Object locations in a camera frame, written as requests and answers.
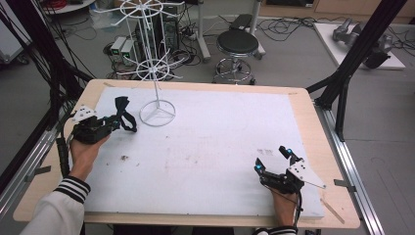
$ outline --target chair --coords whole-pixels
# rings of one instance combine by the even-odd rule
[[[216,76],[212,83],[216,83],[216,78],[221,77],[235,84],[250,78],[250,85],[255,85],[256,80],[251,74],[251,66],[239,59],[250,57],[257,52],[258,41],[256,38],[239,29],[231,29],[219,34],[216,40],[216,46],[222,53],[230,56],[230,58],[222,59],[216,65]]]

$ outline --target white board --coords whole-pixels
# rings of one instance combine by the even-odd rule
[[[326,49],[330,52],[333,60],[339,66],[345,59],[348,53],[349,47],[344,42],[333,40],[333,30],[338,28],[341,23],[315,23],[314,28],[316,29],[321,40],[323,40]],[[348,27],[348,32],[351,32],[355,24],[351,24]],[[377,70],[403,70],[405,65],[392,53],[388,53],[391,56],[385,62],[383,62]]]
[[[99,118],[115,114],[115,98],[127,96],[127,111],[138,132],[113,132],[87,179],[92,192],[87,212],[210,215],[272,215],[272,197],[259,183],[254,162],[283,173],[289,162],[284,145],[306,159],[287,95],[218,91],[162,90],[176,118],[151,127],[140,109],[155,90],[104,90]],[[323,216],[317,189],[302,188],[303,217]]]

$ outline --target hand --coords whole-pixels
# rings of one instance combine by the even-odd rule
[[[92,170],[95,159],[97,159],[100,147],[109,138],[110,135],[93,145],[82,144],[72,139],[70,141],[70,154],[72,155],[73,166],[69,175],[85,181]]]
[[[297,194],[282,194],[276,189],[270,188],[274,199],[275,217],[279,226],[293,226],[294,212],[297,207]]]

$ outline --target rack stand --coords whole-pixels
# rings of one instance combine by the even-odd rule
[[[161,100],[159,98],[159,85],[158,81],[165,79],[168,75],[173,76],[176,78],[181,78],[180,76],[176,76],[173,74],[170,74],[170,66],[175,66],[179,63],[181,63],[184,59],[181,61],[169,64],[167,60],[168,50],[166,50],[165,46],[165,34],[164,34],[164,28],[161,27],[161,34],[162,34],[162,45],[165,54],[160,58],[159,56],[159,50],[156,45],[156,36],[155,31],[153,29],[153,17],[160,16],[160,14],[165,14],[170,17],[177,17],[176,15],[172,15],[170,13],[167,13],[163,11],[164,6],[181,6],[182,3],[162,3],[158,0],[147,0],[142,1],[139,0],[138,3],[134,3],[131,0],[124,1],[119,8],[110,9],[106,11],[96,11],[97,13],[106,13],[106,12],[112,12],[112,11],[120,11],[124,17],[119,20],[117,23],[113,23],[113,25],[118,25],[121,22],[127,20],[127,19],[136,19],[138,26],[140,28],[140,31],[142,32],[141,35],[141,41],[143,43],[143,51],[146,57],[146,60],[142,63],[137,63],[135,61],[132,61],[128,58],[125,58],[125,60],[128,60],[129,62],[137,65],[136,71],[130,71],[130,72],[119,72],[118,74],[133,74],[136,73],[138,77],[141,78],[141,80],[152,80],[155,84],[155,91],[156,91],[156,100],[149,102],[146,104],[141,110],[140,110],[140,119],[150,125],[150,126],[163,126],[166,124],[169,124],[172,120],[175,118],[175,108],[173,104],[171,104],[168,101]],[[129,25],[129,22],[126,21],[129,36],[132,38],[131,33],[131,27]],[[133,51],[134,56],[136,59],[137,57],[137,50],[135,48],[135,45],[133,44]]]

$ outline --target black metal pole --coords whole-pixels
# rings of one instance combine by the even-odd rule
[[[336,119],[336,133],[342,141],[348,84],[351,77],[359,68],[360,64],[371,53],[371,50],[378,39],[386,31],[393,19],[405,5],[407,0],[383,0],[366,26],[363,28],[356,42],[351,46],[345,59],[339,65],[339,68],[328,78],[307,87],[309,93],[314,92],[324,86],[327,86],[323,94],[315,100],[317,106],[330,110],[333,102],[338,96],[339,105]]]

